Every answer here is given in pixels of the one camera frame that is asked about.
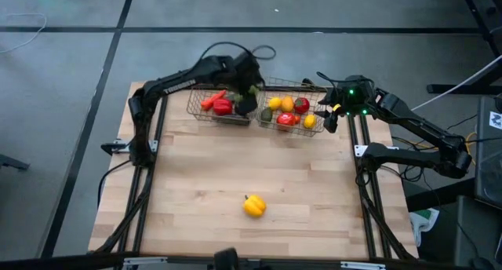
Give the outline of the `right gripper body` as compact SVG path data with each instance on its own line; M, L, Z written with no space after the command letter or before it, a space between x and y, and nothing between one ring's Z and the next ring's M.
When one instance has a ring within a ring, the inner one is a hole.
M367 115L369 105L375 101L376 93L374 81L362 75L352 75L339 82L330 82L333 87L328 89L324 97L333 100L335 104L326 105L331 108L331 116L324 119L323 126L329 133L335 133L339 117Z

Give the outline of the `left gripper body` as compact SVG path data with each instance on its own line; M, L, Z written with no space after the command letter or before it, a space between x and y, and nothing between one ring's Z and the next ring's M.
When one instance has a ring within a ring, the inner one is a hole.
M238 92L251 92L264 82L260 65L253 54L241 53L236 58L226 57L222 63L224 69L213 77L213 84L226 85Z

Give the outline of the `copper wire basket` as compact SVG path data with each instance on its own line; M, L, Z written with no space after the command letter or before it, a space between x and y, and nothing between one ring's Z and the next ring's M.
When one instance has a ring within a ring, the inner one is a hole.
M318 102L325 96L327 89L322 86L315 85L310 79L304 78L302 81L290 81L281 78L267 77L265 79L265 85L260 89L260 95L258 99L258 112L256 114L256 120L258 124L266 129L277 130L281 133L293 133L305 137L313 137L317 133L321 133L324 130L322 125L323 119L317 117L317 123L313 129L305 129L303 122L307 115L315 115L315 111L324 111L326 109L325 105L320 105ZM281 108L273 111L273 117L270 122L262 122L260 120L261 111L268 107L268 101L272 97L283 98L285 96L291 96L295 101L298 97L305 97L310 102L310 109L305 114L297 114L294 109L292 112L294 115L299 115L301 117L300 123L293 126L289 130L279 130L277 127L276 119L278 115L283 113Z
M193 86L187 102L187 113L193 115L199 121L214 122L212 120L212 117L219 115L216 115L213 112L213 108L209 109L208 111L202 110L201 102L203 100L209 99L213 94L218 93L224 89L227 90L225 97L223 97L225 99L227 99L227 95L229 93L234 93L233 91L229 90L226 86L213 86L210 84L199 84ZM235 113L236 103L232 104L233 104L233 112L231 115L237 115ZM252 121L256 117L256 111L257 108L254 111L248 113L247 115L240 115L240 116L246 117Z

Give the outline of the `red bell pepper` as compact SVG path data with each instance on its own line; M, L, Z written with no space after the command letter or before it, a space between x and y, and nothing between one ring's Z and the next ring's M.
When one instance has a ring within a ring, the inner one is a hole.
M213 102L213 112L216 115L231 115L233 112L233 104L225 98L217 99Z

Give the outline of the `orange carrot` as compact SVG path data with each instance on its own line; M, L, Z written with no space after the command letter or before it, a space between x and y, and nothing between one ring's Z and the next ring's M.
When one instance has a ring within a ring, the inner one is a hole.
M227 90L224 89L218 93L213 94L209 99L203 100L201 102L201 109L204 111L208 111L209 109L211 109L213 107L214 101L225 97L226 93L227 93Z

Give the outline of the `orange persimmon green calyx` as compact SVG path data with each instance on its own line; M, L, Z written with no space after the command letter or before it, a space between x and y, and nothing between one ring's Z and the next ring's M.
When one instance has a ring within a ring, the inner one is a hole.
M279 130L289 130L296 125L296 116L290 112L283 112L276 119Z

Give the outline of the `yellow bell pepper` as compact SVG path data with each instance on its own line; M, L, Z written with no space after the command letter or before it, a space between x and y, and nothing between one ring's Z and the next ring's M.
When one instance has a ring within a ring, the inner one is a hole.
M267 204L258 195L246 195L243 210L251 217L261 217L267 209Z

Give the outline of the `white green cloth bag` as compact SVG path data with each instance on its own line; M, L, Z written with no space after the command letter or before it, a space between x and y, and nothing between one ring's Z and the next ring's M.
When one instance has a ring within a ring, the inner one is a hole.
M439 214L440 212L433 208L409 213L413 229L413 237L417 247L421 245L421 234L423 232L429 232L433 229Z

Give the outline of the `black computer case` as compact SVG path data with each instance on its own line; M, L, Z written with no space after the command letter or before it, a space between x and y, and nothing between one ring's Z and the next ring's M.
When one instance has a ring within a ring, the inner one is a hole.
M502 94L478 106L475 197L502 209Z

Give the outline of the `dark grey cabinet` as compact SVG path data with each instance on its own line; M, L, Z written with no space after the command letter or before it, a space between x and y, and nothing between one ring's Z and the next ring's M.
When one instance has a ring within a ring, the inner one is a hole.
M466 196L457 198L456 241L453 261L457 266L470 266L475 257L485 258L495 270L502 270L496 252L502 237L502 210Z

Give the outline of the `black furniture foot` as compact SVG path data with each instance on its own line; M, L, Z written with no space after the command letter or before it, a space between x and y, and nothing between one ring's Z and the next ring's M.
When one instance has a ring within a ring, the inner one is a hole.
M0 167L12 167L17 170L27 170L29 166L30 165L25 162L0 154Z

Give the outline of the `black desk frame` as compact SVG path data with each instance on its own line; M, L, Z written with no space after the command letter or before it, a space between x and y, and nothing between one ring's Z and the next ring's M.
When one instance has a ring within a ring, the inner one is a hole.
M502 93L502 0L464 0L479 34L495 56L493 64L460 85L429 84L428 93L489 95Z

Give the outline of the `metal corner bracket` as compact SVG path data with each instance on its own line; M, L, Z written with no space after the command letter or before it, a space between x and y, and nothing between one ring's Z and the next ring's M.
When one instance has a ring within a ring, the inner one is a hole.
M128 270L135 270L141 265L165 264L168 257L128 257L123 260L123 266Z
M386 265L361 261L341 261L340 268L343 270L387 270Z

